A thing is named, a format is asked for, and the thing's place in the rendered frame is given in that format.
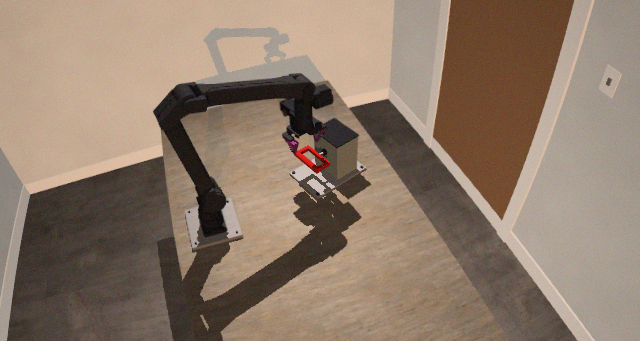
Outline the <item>white mounting plate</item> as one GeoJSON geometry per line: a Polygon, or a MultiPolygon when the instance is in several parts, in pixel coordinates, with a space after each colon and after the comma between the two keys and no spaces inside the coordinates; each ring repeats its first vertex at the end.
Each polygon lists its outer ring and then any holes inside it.
{"type": "Polygon", "coordinates": [[[316,174],[307,165],[293,170],[289,174],[297,180],[304,188],[306,188],[317,199],[364,171],[366,167],[357,161],[357,169],[348,173],[344,177],[336,180],[324,169],[316,174]]]}

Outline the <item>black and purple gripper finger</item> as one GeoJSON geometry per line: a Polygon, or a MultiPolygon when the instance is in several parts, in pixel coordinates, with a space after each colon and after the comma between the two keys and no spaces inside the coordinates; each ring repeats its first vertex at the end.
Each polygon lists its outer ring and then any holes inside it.
{"type": "Polygon", "coordinates": [[[325,131],[326,131],[326,128],[325,128],[325,129],[323,129],[323,130],[321,130],[321,131],[319,131],[318,136],[316,136],[316,133],[315,133],[315,134],[313,134],[313,137],[314,137],[314,140],[315,140],[315,142],[316,142],[316,143],[318,143],[318,141],[320,140],[321,136],[323,135],[323,133],[324,133],[325,131]]]}
{"type": "MultiPolygon", "coordinates": [[[[283,137],[283,136],[282,136],[282,137],[283,137]]],[[[283,138],[284,138],[284,137],[283,137],[283,138]]],[[[284,138],[284,140],[285,140],[285,141],[287,142],[287,144],[289,145],[289,147],[290,147],[290,149],[291,149],[292,153],[293,153],[294,155],[296,155],[296,153],[297,153],[297,149],[298,149],[298,145],[299,145],[299,142],[297,142],[295,139],[294,139],[294,140],[292,140],[291,142],[289,142],[286,138],[284,138]],[[293,149],[294,149],[294,150],[293,150],[293,149]]]]}

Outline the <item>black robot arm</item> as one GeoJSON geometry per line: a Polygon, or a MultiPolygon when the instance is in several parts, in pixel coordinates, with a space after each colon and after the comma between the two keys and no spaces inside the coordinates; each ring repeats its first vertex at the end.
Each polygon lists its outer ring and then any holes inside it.
{"type": "Polygon", "coordinates": [[[289,116],[290,125],[295,129],[295,114],[300,117],[308,116],[312,113],[312,106],[319,109],[333,103],[332,90],[328,86],[315,86],[303,74],[294,73],[278,78],[217,84],[181,83],[154,109],[153,113],[161,130],[168,136],[195,184],[198,214],[204,237],[227,231],[222,213],[226,198],[215,179],[209,176],[180,119],[189,114],[206,112],[207,107],[211,106],[278,98],[284,99],[280,101],[280,110],[284,117],[289,116]]]}

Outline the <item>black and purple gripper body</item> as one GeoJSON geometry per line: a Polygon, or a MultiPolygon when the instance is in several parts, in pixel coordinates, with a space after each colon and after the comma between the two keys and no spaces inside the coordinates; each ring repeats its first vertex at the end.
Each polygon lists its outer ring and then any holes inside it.
{"type": "Polygon", "coordinates": [[[300,136],[304,134],[313,135],[323,129],[326,128],[326,125],[321,121],[318,121],[312,116],[312,113],[308,116],[296,116],[297,129],[295,129],[292,125],[287,126],[287,131],[282,133],[282,136],[286,138],[289,142],[294,140],[292,134],[295,135],[296,138],[299,139],[300,136]]]}

